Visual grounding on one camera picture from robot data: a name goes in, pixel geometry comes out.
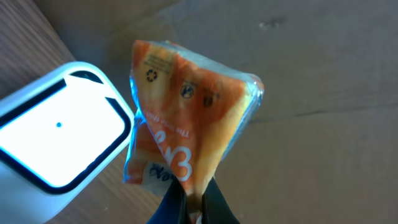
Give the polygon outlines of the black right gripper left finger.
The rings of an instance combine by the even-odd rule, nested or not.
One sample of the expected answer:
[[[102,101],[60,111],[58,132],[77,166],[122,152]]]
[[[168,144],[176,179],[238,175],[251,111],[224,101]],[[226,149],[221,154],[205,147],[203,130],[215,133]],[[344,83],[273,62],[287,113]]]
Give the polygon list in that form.
[[[188,224],[186,208],[186,193],[180,182],[174,179],[147,224]]]

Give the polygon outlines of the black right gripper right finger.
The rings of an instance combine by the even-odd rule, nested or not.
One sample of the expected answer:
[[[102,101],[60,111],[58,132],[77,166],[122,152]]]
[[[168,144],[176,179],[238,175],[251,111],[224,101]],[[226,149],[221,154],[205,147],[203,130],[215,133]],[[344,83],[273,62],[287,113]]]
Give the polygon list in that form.
[[[240,224],[212,178],[202,196],[203,224]]]

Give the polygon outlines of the small orange packet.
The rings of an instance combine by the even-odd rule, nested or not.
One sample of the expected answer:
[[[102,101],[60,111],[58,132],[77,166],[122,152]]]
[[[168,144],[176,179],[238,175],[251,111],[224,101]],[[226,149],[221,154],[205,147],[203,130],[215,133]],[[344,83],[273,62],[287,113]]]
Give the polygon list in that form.
[[[177,180],[199,219],[219,163],[261,104],[261,79],[168,41],[137,40],[130,86],[137,111],[124,181],[164,193]]]

